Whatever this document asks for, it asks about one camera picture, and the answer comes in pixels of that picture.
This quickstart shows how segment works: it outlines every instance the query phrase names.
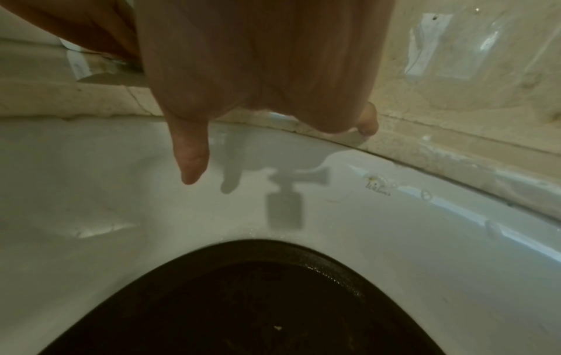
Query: skin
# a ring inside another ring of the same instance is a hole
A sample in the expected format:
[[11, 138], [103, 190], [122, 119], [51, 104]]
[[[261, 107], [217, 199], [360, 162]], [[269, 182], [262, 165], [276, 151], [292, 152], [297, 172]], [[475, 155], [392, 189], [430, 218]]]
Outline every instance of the skin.
[[182, 181], [209, 162], [208, 124], [234, 108], [324, 133], [378, 129], [367, 102], [394, 0], [0, 0], [84, 48], [140, 56]]

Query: white porcelain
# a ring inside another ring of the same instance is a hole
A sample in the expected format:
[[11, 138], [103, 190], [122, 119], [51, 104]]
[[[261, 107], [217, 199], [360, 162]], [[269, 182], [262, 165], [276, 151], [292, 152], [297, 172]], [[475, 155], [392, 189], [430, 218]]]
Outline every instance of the white porcelain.
[[227, 240], [325, 253], [447, 354], [561, 353], [561, 225], [333, 143], [217, 123], [181, 184], [142, 119], [4, 121], [0, 354], [35, 355], [154, 267]]

